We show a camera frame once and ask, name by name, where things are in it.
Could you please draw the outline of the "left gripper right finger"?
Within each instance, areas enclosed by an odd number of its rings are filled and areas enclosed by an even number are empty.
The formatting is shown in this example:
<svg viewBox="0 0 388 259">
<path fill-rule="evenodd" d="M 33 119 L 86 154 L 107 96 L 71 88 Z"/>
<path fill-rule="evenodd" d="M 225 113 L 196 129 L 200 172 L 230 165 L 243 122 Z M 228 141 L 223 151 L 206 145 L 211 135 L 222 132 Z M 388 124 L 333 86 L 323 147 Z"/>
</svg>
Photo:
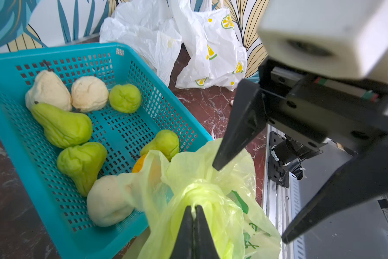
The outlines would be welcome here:
<svg viewBox="0 0 388 259">
<path fill-rule="evenodd" d="M 202 206 L 196 206 L 196 218 L 193 223 L 194 259 L 220 259 L 207 224 Z"/>
</svg>

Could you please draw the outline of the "green plastic bag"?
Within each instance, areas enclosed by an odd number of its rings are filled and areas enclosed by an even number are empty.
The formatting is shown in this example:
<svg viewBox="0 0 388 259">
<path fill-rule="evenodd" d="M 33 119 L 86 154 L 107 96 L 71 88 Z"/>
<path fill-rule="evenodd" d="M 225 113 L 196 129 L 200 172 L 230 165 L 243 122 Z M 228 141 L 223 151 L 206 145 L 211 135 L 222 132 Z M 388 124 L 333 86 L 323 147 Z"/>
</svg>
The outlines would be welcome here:
<svg viewBox="0 0 388 259">
<path fill-rule="evenodd" d="M 149 234 L 134 241 L 125 258 L 169 258 L 187 206 L 202 207 L 220 258 L 279 257 L 280 233 L 255 199 L 251 155 L 243 150 L 216 170 L 212 164 L 220 145 L 221 139 L 212 140 L 171 160 L 154 151 L 140 172 L 118 176 L 125 199 L 144 212 L 150 228 Z"/>
</svg>

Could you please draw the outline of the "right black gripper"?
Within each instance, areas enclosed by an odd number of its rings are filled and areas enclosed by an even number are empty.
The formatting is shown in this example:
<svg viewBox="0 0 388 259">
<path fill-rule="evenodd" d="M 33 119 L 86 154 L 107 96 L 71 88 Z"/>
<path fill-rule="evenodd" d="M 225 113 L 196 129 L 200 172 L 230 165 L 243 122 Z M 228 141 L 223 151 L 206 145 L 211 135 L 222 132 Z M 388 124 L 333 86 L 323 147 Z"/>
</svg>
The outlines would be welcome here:
<svg viewBox="0 0 388 259">
<path fill-rule="evenodd" d="M 247 79 L 238 84 L 214 169 L 219 171 L 231 162 L 267 121 L 312 150 L 331 139 L 363 152 L 339 167 L 300 210 L 283 232 L 283 243 L 294 241 L 335 213 L 388 193 L 388 85 L 368 79 L 337 80 L 378 96 L 366 100 L 321 85 L 322 76 L 271 58 L 263 61 L 258 72 L 260 85 Z"/>
</svg>

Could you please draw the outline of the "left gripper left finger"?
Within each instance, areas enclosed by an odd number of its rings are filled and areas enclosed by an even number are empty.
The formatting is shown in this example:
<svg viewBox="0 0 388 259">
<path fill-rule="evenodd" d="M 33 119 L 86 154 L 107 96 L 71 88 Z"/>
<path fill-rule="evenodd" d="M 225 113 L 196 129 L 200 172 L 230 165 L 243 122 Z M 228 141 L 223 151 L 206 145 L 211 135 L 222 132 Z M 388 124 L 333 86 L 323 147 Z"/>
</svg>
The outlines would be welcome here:
<svg viewBox="0 0 388 259">
<path fill-rule="evenodd" d="M 194 256 L 194 220 L 191 210 L 191 206 L 185 208 L 182 223 L 170 259 L 192 259 Z"/>
</svg>

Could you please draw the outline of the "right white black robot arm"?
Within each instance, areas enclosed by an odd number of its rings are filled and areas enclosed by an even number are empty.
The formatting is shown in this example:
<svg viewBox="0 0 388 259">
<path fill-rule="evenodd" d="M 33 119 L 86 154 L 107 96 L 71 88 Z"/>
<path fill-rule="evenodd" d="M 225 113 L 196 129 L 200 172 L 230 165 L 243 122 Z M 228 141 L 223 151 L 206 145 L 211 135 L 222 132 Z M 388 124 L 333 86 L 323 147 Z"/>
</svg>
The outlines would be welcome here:
<svg viewBox="0 0 388 259">
<path fill-rule="evenodd" d="M 370 79 L 344 80 L 366 99 L 330 86 L 331 78 L 267 58 L 259 81 L 239 82 L 221 146 L 213 162 L 221 170 L 267 125 L 283 132 L 272 145 L 268 169 L 273 181 L 287 185 L 288 163 L 321 153 L 326 140 L 355 155 L 340 166 L 282 234 L 290 243 L 329 216 L 388 193 L 388 84 Z"/>
</svg>

